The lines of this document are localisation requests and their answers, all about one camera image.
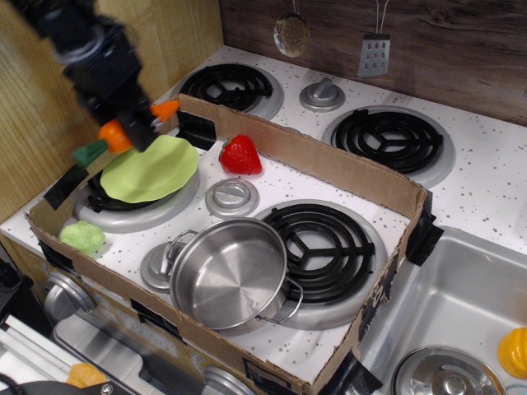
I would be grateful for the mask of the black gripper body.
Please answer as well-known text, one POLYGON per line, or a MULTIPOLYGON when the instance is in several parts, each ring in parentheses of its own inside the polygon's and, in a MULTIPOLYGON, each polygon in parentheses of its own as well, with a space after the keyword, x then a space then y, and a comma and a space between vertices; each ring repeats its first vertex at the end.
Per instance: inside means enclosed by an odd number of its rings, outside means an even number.
POLYGON ((65 77, 95 121, 112 119, 148 128, 149 99, 138 83, 142 65, 120 24, 70 25, 61 32, 65 77))

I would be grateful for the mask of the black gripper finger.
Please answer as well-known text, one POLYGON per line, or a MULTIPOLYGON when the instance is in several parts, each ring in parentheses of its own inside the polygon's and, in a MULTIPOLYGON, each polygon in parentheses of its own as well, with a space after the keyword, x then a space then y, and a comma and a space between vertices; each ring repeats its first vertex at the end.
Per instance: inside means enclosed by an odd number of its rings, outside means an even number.
POLYGON ((122 110, 118 113, 117 120, 140 152, 144 152, 160 136, 155 126, 156 119, 149 109, 122 110))

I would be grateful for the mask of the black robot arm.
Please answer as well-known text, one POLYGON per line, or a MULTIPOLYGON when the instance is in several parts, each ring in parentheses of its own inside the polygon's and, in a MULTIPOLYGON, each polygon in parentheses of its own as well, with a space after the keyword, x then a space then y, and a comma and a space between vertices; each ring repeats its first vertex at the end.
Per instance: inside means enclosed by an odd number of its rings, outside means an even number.
POLYGON ((158 137, 151 101, 138 77, 142 64, 126 27, 96 14, 92 1, 12 1, 42 39, 53 45, 78 102, 103 125, 120 122, 133 146, 145 151, 158 137))

